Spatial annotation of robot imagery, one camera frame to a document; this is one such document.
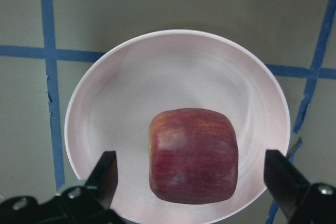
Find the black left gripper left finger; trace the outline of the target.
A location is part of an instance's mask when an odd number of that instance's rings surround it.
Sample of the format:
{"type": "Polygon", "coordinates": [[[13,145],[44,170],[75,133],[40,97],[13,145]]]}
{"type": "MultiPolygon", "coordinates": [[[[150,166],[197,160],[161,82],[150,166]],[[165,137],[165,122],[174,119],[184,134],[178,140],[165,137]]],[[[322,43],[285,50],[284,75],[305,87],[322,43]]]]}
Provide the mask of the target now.
{"type": "Polygon", "coordinates": [[[103,152],[84,184],[57,197],[61,216],[55,223],[117,223],[118,215],[110,209],[117,185],[116,152],[103,152]]]}

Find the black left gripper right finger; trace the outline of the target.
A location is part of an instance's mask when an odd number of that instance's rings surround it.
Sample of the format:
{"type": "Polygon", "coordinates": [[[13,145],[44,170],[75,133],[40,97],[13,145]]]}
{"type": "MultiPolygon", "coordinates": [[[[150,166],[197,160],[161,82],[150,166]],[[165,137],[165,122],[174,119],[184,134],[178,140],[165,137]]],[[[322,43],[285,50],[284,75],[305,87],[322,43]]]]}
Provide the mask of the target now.
{"type": "Polygon", "coordinates": [[[278,150],[266,150],[264,182],[288,223],[335,223],[335,187],[309,182],[278,150]]]}

